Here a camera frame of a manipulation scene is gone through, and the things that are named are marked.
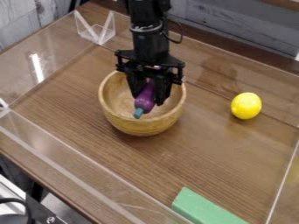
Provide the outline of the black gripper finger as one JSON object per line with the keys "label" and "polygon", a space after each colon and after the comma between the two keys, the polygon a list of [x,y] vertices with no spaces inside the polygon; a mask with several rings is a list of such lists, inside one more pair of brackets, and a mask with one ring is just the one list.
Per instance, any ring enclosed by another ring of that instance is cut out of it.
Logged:
{"label": "black gripper finger", "polygon": [[126,83],[132,96],[137,97],[146,84],[145,76],[141,73],[129,72],[126,74]]}
{"label": "black gripper finger", "polygon": [[159,74],[153,78],[153,100],[157,106],[164,104],[165,99],[171,95],[172,79],[172,75],[169,73]]}

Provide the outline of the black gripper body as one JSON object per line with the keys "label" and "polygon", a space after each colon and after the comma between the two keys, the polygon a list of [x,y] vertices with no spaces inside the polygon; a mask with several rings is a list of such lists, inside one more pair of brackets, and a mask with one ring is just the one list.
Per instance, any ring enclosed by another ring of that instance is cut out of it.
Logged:
{"label": "black gripper body", "polygon": [[168,26],[160,24],[156,27],[130,27],[133,37],[133,49],[116,51],[116,70],[134,73],[145,70],[148,73],[155,66],[169,73],[173,68],[177,73],[171,75],[169,83],[183,83],[184,63],[169,54],[169,43],[181,43],[181,39],[173,40],[168,36]]}

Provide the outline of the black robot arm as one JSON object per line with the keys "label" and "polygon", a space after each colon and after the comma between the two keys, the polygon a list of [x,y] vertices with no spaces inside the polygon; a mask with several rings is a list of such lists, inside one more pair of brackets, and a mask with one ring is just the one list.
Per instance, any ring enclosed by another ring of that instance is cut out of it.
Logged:
{"label": "black robot arm", "polygon": [[125,74],[130,94],[136,98],[146,80],[153,80],[153,102],[164,104],[172,84],[183,84],[184,63],[169,54],[168,10],[171,0],[125,0],[129,14],[132,50],[116,50],[116,70]]}

